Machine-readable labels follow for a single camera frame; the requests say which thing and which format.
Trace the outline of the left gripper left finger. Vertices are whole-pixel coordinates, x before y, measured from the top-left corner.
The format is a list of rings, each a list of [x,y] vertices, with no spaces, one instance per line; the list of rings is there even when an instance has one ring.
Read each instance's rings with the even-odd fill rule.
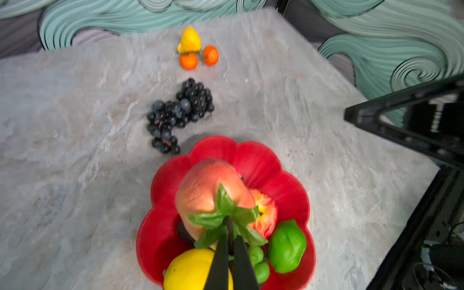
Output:
[[[228,237],[225,234],[217,243],[204,290],[228,290],[228,271]]]

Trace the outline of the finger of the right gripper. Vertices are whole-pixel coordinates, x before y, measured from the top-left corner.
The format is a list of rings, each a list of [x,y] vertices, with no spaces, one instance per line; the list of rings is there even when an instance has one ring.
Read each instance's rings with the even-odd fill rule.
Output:
[[[464,167],[462,74],[348,107],[344,119],[441,164]]]

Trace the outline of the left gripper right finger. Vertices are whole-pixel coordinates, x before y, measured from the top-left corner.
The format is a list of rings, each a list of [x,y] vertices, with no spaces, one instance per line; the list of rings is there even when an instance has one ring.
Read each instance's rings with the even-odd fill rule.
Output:
[[[234,240],[234,267],[235,290],[259,290],[244,238],[240,235]]]

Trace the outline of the yellow lemon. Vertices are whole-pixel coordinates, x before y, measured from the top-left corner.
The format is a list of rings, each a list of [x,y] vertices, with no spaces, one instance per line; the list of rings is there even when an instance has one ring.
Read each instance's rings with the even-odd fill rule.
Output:
[[[203,290],[215,252],[192,249],[177,256],[164,275],[165,290]]]

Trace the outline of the dark purple plum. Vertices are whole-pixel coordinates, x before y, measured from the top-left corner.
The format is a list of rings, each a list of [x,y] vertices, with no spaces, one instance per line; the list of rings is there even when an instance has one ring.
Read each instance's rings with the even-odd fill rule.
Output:
[[[258,284],[265,283],[270,275],[270,267],[265,260],[264,251],[259,246],[250,246],[248,248],[248,255]]]

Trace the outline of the green lime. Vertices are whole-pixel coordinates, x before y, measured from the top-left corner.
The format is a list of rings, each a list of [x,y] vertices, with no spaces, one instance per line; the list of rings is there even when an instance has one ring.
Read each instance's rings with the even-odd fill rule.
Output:
[[[268,260],[277,273],[290,273],[297,269],[306,249],[306,236],[297,222],[279,222],[269,238]]]

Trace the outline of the red flower-shaped bowl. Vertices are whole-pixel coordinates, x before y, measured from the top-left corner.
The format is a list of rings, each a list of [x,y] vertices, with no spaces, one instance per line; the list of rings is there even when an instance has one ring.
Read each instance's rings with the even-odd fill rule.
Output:
[[[163,285],[163,271],[174,258],[192,249],[192,244],[177,235],[181,221],[175,208],[175,194],[187,172],[198,162],[210,158],[231,164],[251,189],[273,199],[278,221],[293,219],[306,236],[307,248],[296,270],[287,274],[271,271],[265,290],[303,290],[311,281],[316,252],[307,229],[310,217],[308,195],[297,178],[282,169],[278,157],[257,142],[237,143],[223,136],[202,139],[188,155],[172,158],[155,174],[151,185],[152,208],[141,223],[137,236],[137,260],[141,271],[154,284]]]

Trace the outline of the red apple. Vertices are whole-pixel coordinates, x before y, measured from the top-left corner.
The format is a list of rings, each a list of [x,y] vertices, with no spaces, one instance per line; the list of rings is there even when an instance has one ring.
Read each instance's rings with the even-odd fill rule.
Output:
[[[251,189],[254,201],[258,207],[257,220],[249,224],[263,238],[269,238],[277,224],[278,207],[273,199],[257,189]]]

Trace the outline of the small yellow citrus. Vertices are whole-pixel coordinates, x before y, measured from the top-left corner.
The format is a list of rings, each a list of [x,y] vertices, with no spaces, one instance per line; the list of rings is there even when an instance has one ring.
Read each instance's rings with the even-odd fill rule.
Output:
[[[177,51],[180,54],[201,51],[202,43],[201,38],[193,27],[187,27],[182,31],[181,40],[178,45]]]

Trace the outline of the dark avocado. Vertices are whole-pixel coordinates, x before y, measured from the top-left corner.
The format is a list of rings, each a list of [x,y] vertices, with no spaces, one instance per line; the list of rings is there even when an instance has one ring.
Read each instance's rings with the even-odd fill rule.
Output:
[[[194,246],[195,240],[191,237],[189,232],[186,230],[184,223],[182,221],[180,221],[180,223],[177,226],[176,234],[180,238],[185,240],[189,245],[191,245],[192,247]]]

